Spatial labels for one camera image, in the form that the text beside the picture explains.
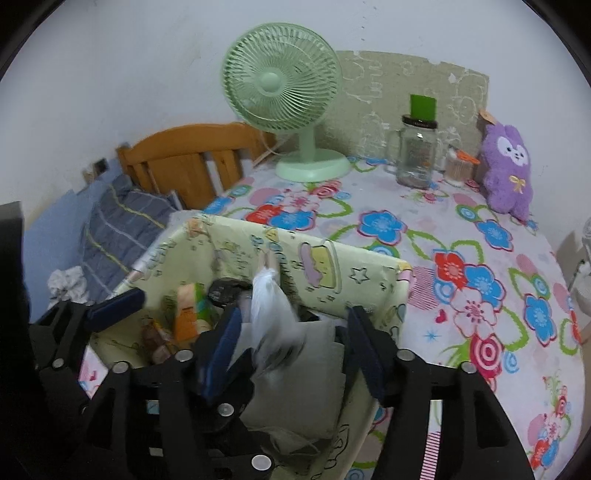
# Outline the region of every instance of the bed sheet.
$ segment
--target bed sheet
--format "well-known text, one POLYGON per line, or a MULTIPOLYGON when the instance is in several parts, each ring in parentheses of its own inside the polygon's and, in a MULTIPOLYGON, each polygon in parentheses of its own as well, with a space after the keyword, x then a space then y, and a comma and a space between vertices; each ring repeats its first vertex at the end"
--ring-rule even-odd
MULTIPOLYGON (((406 320, 398 345, 434 364, 474 363, 535 477, 553 480, 576 449, 584 370, 573 303, 536 221, 490 211, 473 182, 453 187, 436 174, 421 192, 399 185, 383 160, 350 160, 351 173, 319 184, 282 180, 268 163, 205 212, 407 260, 415 283, 400 306, 406 320)), ((350 278, 370 280, 363 265, 350 278)), ((440 411, 433 410, 428 448, 437 451, 440 411)), ((350 480, 371 477, 389 416, 376 415, 350 480)), ((432 478, 433 463, 423 468, 423 478, 432 478)))

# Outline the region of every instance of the purple plush toy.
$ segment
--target purple plush toy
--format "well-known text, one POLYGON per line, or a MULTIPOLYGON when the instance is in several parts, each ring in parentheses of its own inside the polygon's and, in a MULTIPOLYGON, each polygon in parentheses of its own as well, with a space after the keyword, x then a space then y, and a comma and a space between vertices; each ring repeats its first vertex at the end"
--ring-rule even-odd
POLYGON ((511 125, 488 125, 482 152, 489 167, 484 176, 488 206, 525 222, 530 217, 534 191, 530 182, 530 156, 519 131, 511 125))

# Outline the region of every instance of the cable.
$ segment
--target cable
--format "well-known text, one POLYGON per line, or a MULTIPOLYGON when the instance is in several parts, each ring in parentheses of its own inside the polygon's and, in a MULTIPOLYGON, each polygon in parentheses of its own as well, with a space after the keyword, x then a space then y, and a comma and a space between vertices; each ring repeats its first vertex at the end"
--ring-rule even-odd
POLYGON ((277 151, 273 150, 273 148, 279 148, 279 147, 281 147, 282 145, 286 144, 291 139, 291 137, 294 136, 294 134, 288 135, 283 140, 279 140, 277 143, 275 143, 275 145, 273 146, 273 148, 271 148, 271 147, 269 147, 269 145, 267 145, 267 141, 265 140, 265 134, 263 133, 262 130, 259 130, 259 135, 261 136, 262 144, 265 146, 265 148, 267 149, 267 151, 264 152, 256 160, 254 160, 252 162, 253 168, 256 167, 263 160, 265 160, 270 154, 277 155, 278 157, 282 157, 284 155, 287 155, 286 153, 277 152, 277 151))

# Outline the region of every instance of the wooden chair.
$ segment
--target wooden chair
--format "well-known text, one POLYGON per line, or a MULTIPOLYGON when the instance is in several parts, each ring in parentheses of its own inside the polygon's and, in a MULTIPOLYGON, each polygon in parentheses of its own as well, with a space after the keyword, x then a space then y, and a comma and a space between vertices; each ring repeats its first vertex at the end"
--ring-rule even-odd
MULTIPOLYGON (((267 145, 272 145, 273 135, 264 135, 267 145)), ((123 171, 144 190, 162 194, 176 190, 187 208, 203 209, 216 197, 203 154, 211 153, 227 190, 242 178, 240 149, 247 149, 253 161, 266 150, 259 130, 235 122, 171 128, 134 147, 120 147, 117 154, 123 171)))

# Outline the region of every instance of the bolt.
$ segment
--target bolt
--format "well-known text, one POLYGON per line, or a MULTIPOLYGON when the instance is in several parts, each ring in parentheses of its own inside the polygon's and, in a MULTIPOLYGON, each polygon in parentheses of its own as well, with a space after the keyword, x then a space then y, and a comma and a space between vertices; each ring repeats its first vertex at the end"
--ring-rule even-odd
POLYGON ((399 350, 398 353, 396 354, 396 356, 400 359, 403 360, 405 362, 410 362, 412 360, 414 360, 415 355, 414 353, 412 353, 410 350, 399 350))
POLYGON ((174 356, 179 362, 186 362, 193 358, 193 352, 191 350, 180 350, 174 356))
POLYGON ((129 368, 129 365, 127 362, 117 362, 115 365, 113 365, 113 373, 116 374, 123 374, 125 372, 127 372, 127 369, 129 368))
POLYGON ((272 465, 271 459, 267 455, 256 455, 252 458, 251 463, 255 470, 259 470, 261 472, 269 470, 272 465))
POLYGON ((464 372, 467 374, 475 374, 477 371, 476 365, 474 365, 472 362, 462 363, 462 370, 464 370, 464 372))
POLYGON ((222 403, 217 407, 217 412, 222 417, 229 417, 234 413, 234 407, 232 407, 229 403, 222 403))

